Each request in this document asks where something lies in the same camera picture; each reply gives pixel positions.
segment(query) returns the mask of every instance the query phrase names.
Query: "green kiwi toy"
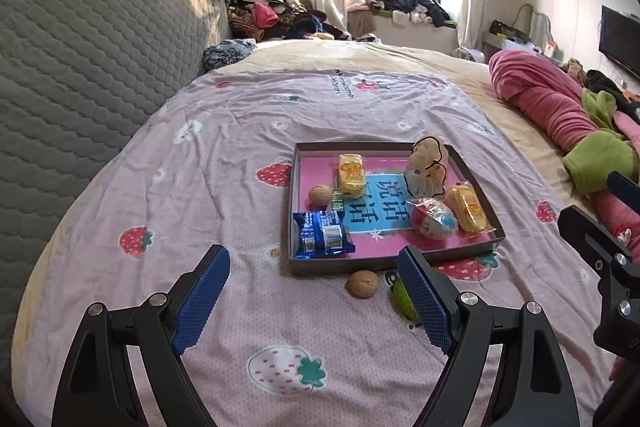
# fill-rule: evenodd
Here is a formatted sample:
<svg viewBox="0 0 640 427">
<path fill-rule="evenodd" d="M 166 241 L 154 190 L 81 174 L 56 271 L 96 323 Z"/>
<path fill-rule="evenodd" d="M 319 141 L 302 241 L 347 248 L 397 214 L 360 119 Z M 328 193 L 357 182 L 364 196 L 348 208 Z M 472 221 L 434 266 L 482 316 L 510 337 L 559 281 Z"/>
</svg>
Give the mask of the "green kiwi toy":
<svg viewBox="0 0 640 427">
<path fill-rule="evenodd" d="M 400 279 L 397 279 L 393 286 L 391 286 L 391 293 L 394 296 L 396 306 L 398 306 L 402 315 L 408 318 L 412 323 L 419 324 L 420 318 L 418 317 L 418 313 L 415 311 L 414 304 L 411 302 L 409 294 L 406 292 L 404 284 L 402 284 Z"/>
</svg>

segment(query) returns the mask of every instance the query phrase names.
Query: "blue wrapper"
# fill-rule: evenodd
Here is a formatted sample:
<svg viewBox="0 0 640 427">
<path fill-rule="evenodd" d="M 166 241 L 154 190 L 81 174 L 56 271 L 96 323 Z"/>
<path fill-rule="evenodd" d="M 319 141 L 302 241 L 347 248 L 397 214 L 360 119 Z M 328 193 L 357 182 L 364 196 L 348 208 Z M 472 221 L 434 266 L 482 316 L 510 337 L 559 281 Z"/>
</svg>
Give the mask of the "blue wrapper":
<svg viewBox="0 0 640 427">
<path fill-rule="evenodd" d="M 295 212 L 293 219 L 300 227 L 297 259 L 334 257 L 356 251 L 356 247 L 347 238 L 342 225 L 344 212 L 335 210 Z"/>
</svg>

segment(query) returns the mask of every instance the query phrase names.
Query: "television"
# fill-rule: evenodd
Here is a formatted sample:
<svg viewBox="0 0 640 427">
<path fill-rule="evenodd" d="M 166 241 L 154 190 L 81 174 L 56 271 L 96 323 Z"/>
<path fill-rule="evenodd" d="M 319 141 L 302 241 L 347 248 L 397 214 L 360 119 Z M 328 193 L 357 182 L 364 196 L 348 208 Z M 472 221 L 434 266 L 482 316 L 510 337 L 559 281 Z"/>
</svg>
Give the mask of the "television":
<svg viewBox="0 0 640 427">
<path fill-rule="evenodd" d="M 603 6 L 600 52 L 640 80 L 640 20 Z"/>
</svg>

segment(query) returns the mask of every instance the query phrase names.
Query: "gray quilted headboard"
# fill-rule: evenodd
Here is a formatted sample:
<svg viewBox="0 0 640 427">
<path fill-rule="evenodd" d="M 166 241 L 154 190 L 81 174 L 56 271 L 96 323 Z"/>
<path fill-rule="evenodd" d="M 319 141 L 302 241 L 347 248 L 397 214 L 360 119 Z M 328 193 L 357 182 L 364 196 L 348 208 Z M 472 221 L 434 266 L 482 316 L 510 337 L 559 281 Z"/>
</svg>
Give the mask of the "gray quilted headboard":
<svg viewBox="0 0 640 427">
<path fill-rule="evenodd" d="M 66 210 L 228 36 L 224 0 L 0 0 L 0 375 Z"/>
</svg>

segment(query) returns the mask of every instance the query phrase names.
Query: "silver bolt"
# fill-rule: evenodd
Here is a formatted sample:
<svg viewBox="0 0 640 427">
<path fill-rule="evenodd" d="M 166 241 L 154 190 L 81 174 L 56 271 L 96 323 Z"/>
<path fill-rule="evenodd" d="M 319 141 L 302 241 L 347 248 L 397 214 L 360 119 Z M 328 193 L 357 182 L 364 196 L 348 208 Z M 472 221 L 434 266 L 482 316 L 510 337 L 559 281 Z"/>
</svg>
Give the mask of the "silver bolt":
<svg viewBox="0 0 640 427">
<path fill-rule="evenodd" d="M 102 313 L 102 304 L 100 302 L 93 303 L 86 311 L 92 317 L 95 315 L 100 315 Z"/>
<path fill-rule="evenodd" d="M 538 315 L 542 311 L 542 306 L 540 306 L 537 302 L 529 301 L 527 303 L 527 310 L 533 313 L 534 315 Z"/>
<path fill-rule="evenodd" d="M 149 304 L 152 306 L 162 306 L 166 302 L 166 295 L 164 293 L 154 293 L 149 297 Z"/>
<path fill-rule="evenodd" d="M 620 301 L 619 308 L 620 313 L 625 315 L 625 317 L 631 313 L 631 304 L 629 304 L 627 301 Z"/>
<path fill-rule="evenodd" d="M 464 292 L 460 296 L 460 300 L 463 301 L 467 306 L 478 304 L 478 296 L 475 293 L 471 292 Z"/>
</svg>

